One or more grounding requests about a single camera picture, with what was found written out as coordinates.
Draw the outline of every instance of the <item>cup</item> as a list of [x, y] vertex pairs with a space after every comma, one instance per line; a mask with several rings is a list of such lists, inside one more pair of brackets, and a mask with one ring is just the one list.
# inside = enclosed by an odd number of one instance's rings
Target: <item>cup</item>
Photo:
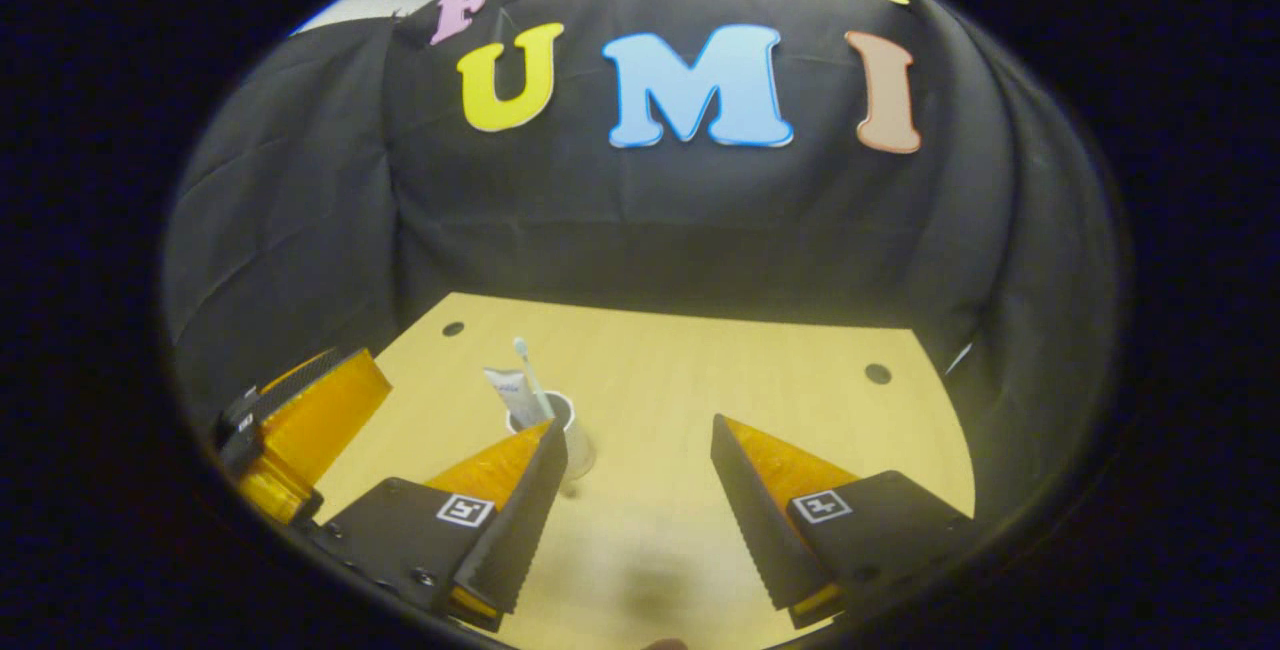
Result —
[[[567, 417], [564, 424], [564, 448], [568, 459], [564, 464], [564, 482], [570, 482], [582, 477], [595, 464], [595, 448], [591, 447], [591, 440], [577, 422], [573, 400], [554, 390], [547, 390], [547, 400], [556, 417]], [[511, 417], [511, 412], [508, 411], [507, 430], [515, 435], [524, 429], [525, 426], [520, 425], [517, 418]]]

